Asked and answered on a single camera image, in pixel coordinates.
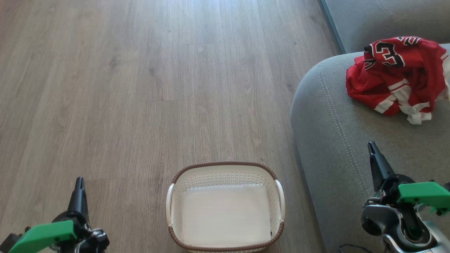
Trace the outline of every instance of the black cable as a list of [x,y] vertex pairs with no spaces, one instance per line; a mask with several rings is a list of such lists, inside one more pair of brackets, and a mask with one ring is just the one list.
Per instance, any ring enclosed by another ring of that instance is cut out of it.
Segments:
[[338,251],[339,251],[339,253],[344,253],[344,252],[342,251],[342,248],[343,248],[343,247],[346,247],[346,246],[348,246],[348,247],[360,248],[360,249],[364,250],[364,251],[367,252],[367,253],[373,253],[372,251],[368,250],[367,248],[365,248],[365,247],[363,247],[363,246],[358,246],[358,245],[353,245],[353,244],[342,244],[341,246],[339,246],[339,247],[337,248]]

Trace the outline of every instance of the sofa stitching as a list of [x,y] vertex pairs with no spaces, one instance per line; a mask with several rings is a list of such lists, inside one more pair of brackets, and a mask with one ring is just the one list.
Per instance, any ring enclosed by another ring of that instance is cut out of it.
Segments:
[[436,20],[448,20],[448,18],[433,18],[433,19],[411,19],[411,18],[401,18],[396,16],[393,12],[389,11],[388,8],[383,4],[383,2],[381,0],[377,0],[378,5],[381,7],[381,9],[383,10],[383,12],[385,14],[387,14],[388,16],[391,16],[399,21],[422,21],[422,22],[426,22],[426,21],[436,21]]
[[331,99],[330,92],[329,92],[328,87],[327,87],[327,85],[325,83],[324,64],[325,64],[325,62],[322,62],[322,64],[320,65],[320,68],[319,68],[320,86],[322,87],[322,91],[323,91],[323,93],[325,95],[325,98],[327,100],[327,104],[328,104],[328,107],[330,109],[331,115],[333,117],[333,121],[334,121],[334,123],[336,125],[337,132],[339,134],[339,137],[341,138],[342,143],[344,144],[344,148],[346,150],[346,153],[347,153],[347,156],[348,156],[351,168],[353,169],[353,172],[355,173],[356,178],[358,180],[358,184],[360,185],[360,188],[361,188],[363,194],[365,193],[369,197],[370,194],[369,194],[369,191],[367,189],[367,185],[365,184],[365,181],[364,181],[364,179],[363,179],[363,177],[361,175],[361,171],[360,171],[360,169],[358,167],[358,164],[356,163],[355,156],[353,155],[353,152],[352,152],[352,150],[350,148],[350,145],[349,145],[348,140],[347,140],[347,136],[344,133],[344,130],[343,130],[341,121],[339,119],[338,113],[336,111],[336,108],[334,107],[333,100]]

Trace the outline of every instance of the green bracket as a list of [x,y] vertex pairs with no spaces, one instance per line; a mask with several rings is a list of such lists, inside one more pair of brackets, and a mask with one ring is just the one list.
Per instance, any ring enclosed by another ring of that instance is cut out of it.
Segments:
[[450,210],[450,192],[435,182],[403,184],[398,186],[398,190],[398,203],[422,203],[442,214]]
[[73,228],[73,221],[36,225],[22,235],[9,253],[37,253],[58,242],[76,240]]

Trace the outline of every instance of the brown basket rim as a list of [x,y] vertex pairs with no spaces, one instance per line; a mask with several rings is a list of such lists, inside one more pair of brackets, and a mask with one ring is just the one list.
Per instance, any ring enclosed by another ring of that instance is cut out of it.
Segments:
[[200,167],[208,167],[208,166],[219,166],[219,165],[249,165],[249,166],[257,166],[260,168],[265,169],[274,180],[278,180],[275,173],[270,169],[269,167],[261,164],[261,163],[254,163],[254,162],[240,162],[240,161],[230,161],[230,162],[209,162],[209,163],[197,163],[191,166],[187,166],[184,169],[180,170],[177,174],[175,174],[175,177],[172,180],[172,184],[176,183],[178,178],[181,176],[181,174],[185,173],[186,171],[190,169],[200,168]]
[[[172,184],[175,184],[178,180],[178,178],[183,174],[184,172],[199,168],[199,167],[207,167],[207,166],[216,166],[216,165],[250,165],[250,166],[257,166],[260,168],[265,169],[274,180],[278,180],[275,173],[267,166],[261,164],[261,163],[253,163],[253,162],[239,162],[239,161],[231,161],[231,162],[209,162],[209,163],[198,163],[191,166],[187,166],[184,169],[180,170],[175,177],[172,180]],[[212,247],[197,247],[197,246],[191,246],[183,243],[176,237],[175,232],[173,231],[172,226],[169,226],[169,234],[171,235],[172,239],[175,241],[178,246],[187,249],[187,250],[193,250],[193,251],[205,251],[205,252],[227,252],[227,251],[244,251],[244,250],[252,250],[252,249],[258,249],[258,248],[265,248],[273,243],[275,243],[281,236],[284,229],[284,222],[280,222],[280,226],[278,227],[277,234],[268,242],[261,243],[261,244],[253,244],[248,246],[240,246],[240,247],[223,247],[223,248],[212,248]]]

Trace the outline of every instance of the basket handle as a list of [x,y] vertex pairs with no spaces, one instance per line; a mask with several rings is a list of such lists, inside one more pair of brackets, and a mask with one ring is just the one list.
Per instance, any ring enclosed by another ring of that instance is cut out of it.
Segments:
[[281,217],[280,222],[284,222],[284,215],[286,214],[286,201],[284,199],[284,191],[281,187],[281,183],[278,180],[275,180],[275,183],[277,185],[278,195],[280,197],[280,211],[281,211]]
[[169,190],[167,191],[167,198],[166,198],[166,219],[167,219],[167,225],[169,227],[172,226],[171,203],[172,203],[172,192],[173,192],[174,186],[175,186],[175,184],[170,185]]

